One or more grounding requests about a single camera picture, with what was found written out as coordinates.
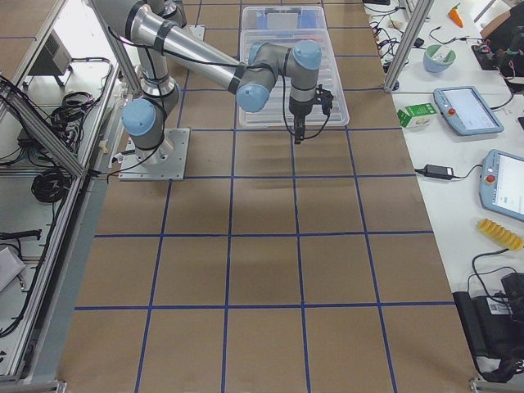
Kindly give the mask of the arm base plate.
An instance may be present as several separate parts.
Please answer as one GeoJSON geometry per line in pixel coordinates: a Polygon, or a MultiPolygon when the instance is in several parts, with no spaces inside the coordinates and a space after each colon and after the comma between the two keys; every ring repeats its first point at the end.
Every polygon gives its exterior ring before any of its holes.
{"type": "Polygon", "coordinates": [[[186,25],[184,29],[195,36],[196,38],[203,41],[205,39],[206,28],[204,25],[186,25]]]}
{"type": "Polygon", "coordinates": [[[117,175],[122,181],[163,181],[184,180],[191,130],[166,129],[165,138],[155,154],[149,156],[145,151],[136,150],[131,137],[128,137],[127,148],[133,153],[126,154],[117,161],[122,171],[117,175]]]}

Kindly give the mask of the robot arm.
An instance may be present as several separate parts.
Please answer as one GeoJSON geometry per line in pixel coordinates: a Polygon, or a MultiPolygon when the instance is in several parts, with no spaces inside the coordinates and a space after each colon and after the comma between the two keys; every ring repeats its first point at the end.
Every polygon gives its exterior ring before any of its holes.
{"type": "Polygon", "coordinates": [[[317,84],[322,50],[318,43],[302,40],[292,47],[256,43],[248,62],[240,62],[195,38],[183,29],[183,20],[170,20],[146,1],[92,1],[90,3],[110,34],[125,39],[145,53],[150,67],[153,56],[172,58],[181,66],[226,88],[245,112],[261,111],[277,81],[289,81],[289,113],[293,124],[287,131],[296,144],[307,139],[306,118],[321,103],[317,84]]]}

